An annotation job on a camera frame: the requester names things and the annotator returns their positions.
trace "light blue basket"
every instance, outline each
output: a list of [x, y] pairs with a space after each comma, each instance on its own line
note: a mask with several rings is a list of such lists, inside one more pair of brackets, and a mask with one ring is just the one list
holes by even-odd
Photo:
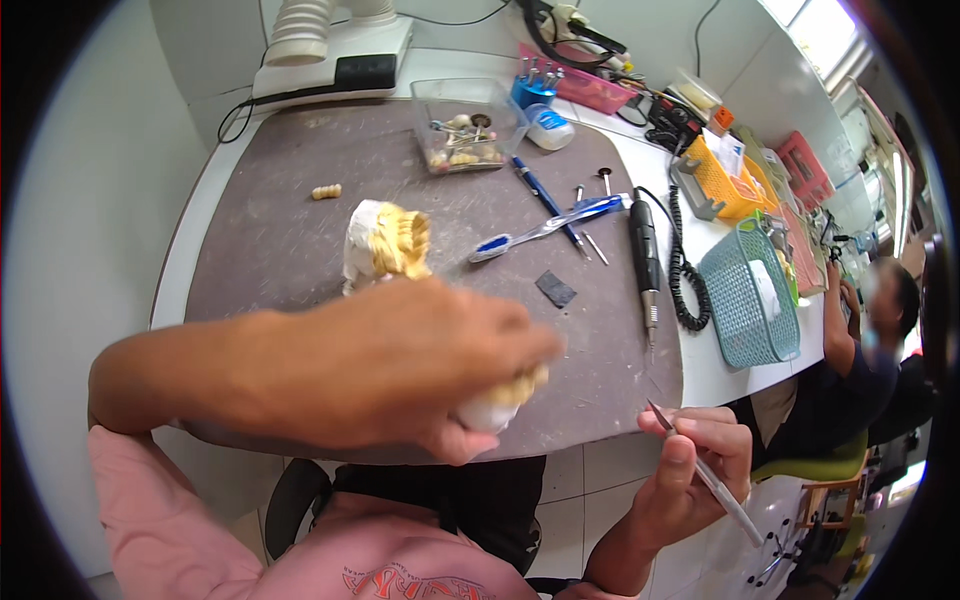
[[[762, 260], [773, 279], [780, 313], [767, 322], [751, 260]], [[707, 283], [713, 324], [724, 359], [738, 369], [800, 356], [800, 324], [774, 246], [753, 217], [736, 224], [698, 267]]]

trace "white desk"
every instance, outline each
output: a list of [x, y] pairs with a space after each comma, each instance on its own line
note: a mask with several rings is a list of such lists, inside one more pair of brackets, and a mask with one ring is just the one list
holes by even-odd
[[[515, 70], [516, 63], [502, 57], [412, 49], [400, 72], [395, 96], [410, 97], [410, 82], [421, 79], [494, 77], [509, 86]], [[670, 156], [659, 146], [646, 142], [643, 139], [643, 130], [619, 117], [572, 105], [564, 100], [557, 100], [553, 108], [570, 120], [602, 131], [620, 153], [631, 182], [642, 185], [662, 199], [666, 198], [669, 187], [666, 162]], [[231, 144], [218, 146], [210, 156], [187, 201], [171, 241], [157, 285], [151, 328], [183, 323], [190, 283], [210, 219], [234, 166], [267, 116], [255, 115], [239, 139]], [[234, 135], [239, 128], [240, 124], [234, 123], [228, 136]], [[690, 262], [696, 264], [730, 228], [722, 223], [708, 223], [695, 218], [683, 195], [680, 207], [684, 216], [684, 250]], [[662, 211], [655, 206], [651, 208], [665, 269], [672, 235], [669, 233], [670, 224]], [[684, 297], [693, 311], [696, 299], [692, 291], [685, 288]], [[665, 289], [661, 293], [661, 301], [671, 301], [669, 292]], [[809, 306], [799, 308], [797, 316], [800, 320], [801, 356], [789, 362], [752, 369], [735, 370], [727, 365], [720, 353], [720, 345], [712, 324], [695, 334], [681, 330], [680, 343], [684, 356], [683, 405], [717, 406], [762, 390], [823, 359], [823, 296], [811, 299]]]

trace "pink shirt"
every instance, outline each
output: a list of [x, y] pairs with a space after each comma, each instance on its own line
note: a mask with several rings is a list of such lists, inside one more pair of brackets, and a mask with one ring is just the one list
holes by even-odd
[[[270, 568], [207, 512], [147, 438], [87, 437], [113, 570], [128, 600], [538, 600], [509, 564], [422, 507], [335, 493], [307, 537]], [[579, 584], [557, 600], [615, 600]]]

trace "coiled cable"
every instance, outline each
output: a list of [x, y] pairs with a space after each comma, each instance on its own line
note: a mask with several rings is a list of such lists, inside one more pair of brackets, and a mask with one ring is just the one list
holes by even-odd
[[[713, 311], [710, 308], [710, 296], [707, 293], [707, 283], [697, 269], [690, 264], [684, 253], [684, 220], [680, 212], [680, 188], [670, 185], [670, 210], [667, 210], [660, 199], [650, 193], [645, 187], [638, 185], [636, 189], [653, 199], [660, 210], [666, 214], [673, 226], [673, 240], [670, 244], [670, 268], [667, 271], [667, 283], [670, 294], [673, 296], [673, 307], [677, 312], [677, 322], [689, 331], [700, 331], [710, 322]], [[694, 317], [686, 308], [684, 294], [680, 289], [680, 277], [686, 277], [697, 296], [697, 305], [700, 315]]]

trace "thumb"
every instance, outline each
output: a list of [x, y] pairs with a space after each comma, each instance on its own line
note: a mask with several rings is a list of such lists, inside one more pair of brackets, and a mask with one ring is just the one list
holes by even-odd
[[435, 425], [420, 445], [441, 461], [459, 467], [478, 454], [493, 450], [500, 440], [492, 433], [467, 431], [460, 423], [446, 419]]
[[657, 486], [650, 498], [650, 511], [669, 520], [672, 514], [685, 514], [692, 499], [686, 497], [686, 489], [693, 481], [696, 462], [693, 442], [682, 435], [663, 441], [660, 463], [654, 478]]

